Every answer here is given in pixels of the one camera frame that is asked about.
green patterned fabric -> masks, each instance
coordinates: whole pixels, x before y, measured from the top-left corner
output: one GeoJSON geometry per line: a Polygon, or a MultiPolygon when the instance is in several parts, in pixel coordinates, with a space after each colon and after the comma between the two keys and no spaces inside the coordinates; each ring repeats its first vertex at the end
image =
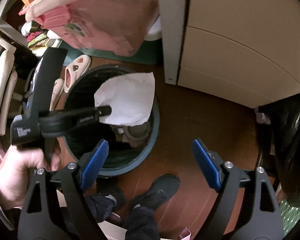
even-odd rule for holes
{"type": "Polygon", "coordinates": [[[289,206],[287,201],[284,199],[281,201],[280,210],[283,222],[283,231],[284,235],[286,235],[300,219],[300,208],[289,206]]]}

blue gripper pad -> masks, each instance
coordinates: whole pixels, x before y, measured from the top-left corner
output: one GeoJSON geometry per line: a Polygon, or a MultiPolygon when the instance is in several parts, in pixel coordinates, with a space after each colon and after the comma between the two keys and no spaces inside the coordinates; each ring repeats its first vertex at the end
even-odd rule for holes
{"type": "Polygon", "coordinates": [[[222,188],[219,169],[214,165],[211,160],[207,147],[200,139],[195,139],[192,142],[192,153],[207,180],[210,188],[213,188],[216,192],[219,192],[222,188]]]}
{"type": "Polygon", "coordinates": [[[87,160],[88,163],[85,165],[81,175],[80,188],[82,189],[82,191],[91,188],[93,183],[96,181],[100,169],[105,163],[106,158],[108,157],[108,153],[109,153],[108,142],[106,140],[100,140],[98,145],[93,149],[91,153],[88,153],[91,154],[92,157],[90,158],[90,160],[87,160]]]}

metal screw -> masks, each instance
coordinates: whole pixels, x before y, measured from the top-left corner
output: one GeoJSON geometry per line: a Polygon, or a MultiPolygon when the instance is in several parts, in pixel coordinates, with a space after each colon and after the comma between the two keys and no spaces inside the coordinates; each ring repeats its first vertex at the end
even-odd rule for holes
{"type": "Polygon", "coordinates": [[[37,170],[37,173],[38,173],[39,175],[43,174],[43,173],[44,173],[44,168],[38,169],[38,170],[37,170]]]}
{"type": "Polygon", "coordinates": [[[264,172],[265,172],[265,169],[262,168],[261,166],[259,166],[259,167],[257,168],[257,171],[258,171],[259,173],[264,173],[264,172]]]}
{"type": "Polygon", "coordinates": [[[76,166],[77,166],[76,163],[69,163],[67,167],[68,169],[73,170],[76,166]]]}
{"type": "Polygon", "coordinates": [[[228,169],[231,169],[231,168],[233,168],[233,163],[232,163],[232,162],[225,162],[225,166],[226,166],[228,169]]]}

dark pants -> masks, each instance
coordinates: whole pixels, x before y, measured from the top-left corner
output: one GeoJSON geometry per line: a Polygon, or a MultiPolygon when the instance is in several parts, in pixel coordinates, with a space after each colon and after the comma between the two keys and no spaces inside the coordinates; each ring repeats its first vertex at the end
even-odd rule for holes
{"type": "MultiPolygon", "coordinates": [[[[89,210],[97,223],[103,222],[111,213],[115,202],[112,199],[91,195],[85,198],[89,210]]],[[[72,225],[66,207],[61,208],[67,229],[76,233],[72,225]]],[[[137,207],[129,214],[125,226],[127,229],[126,240],[159,240],[159,231],[157,222],[154,219],[154,211],[146,207],[137,207]]]]}

human hand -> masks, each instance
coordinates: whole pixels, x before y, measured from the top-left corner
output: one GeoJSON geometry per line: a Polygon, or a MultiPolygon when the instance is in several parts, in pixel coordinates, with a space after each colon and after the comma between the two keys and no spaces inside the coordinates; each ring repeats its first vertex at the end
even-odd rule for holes
{"type": "Polygon", "coordinates": [[[29,168],[59,169],[61,150],[58,141],[53,150],[51,166],[41,149],[17,149],[10,146],[0,164],[0,206],[7,210],[23,205],[26,197],[29,168]]]}

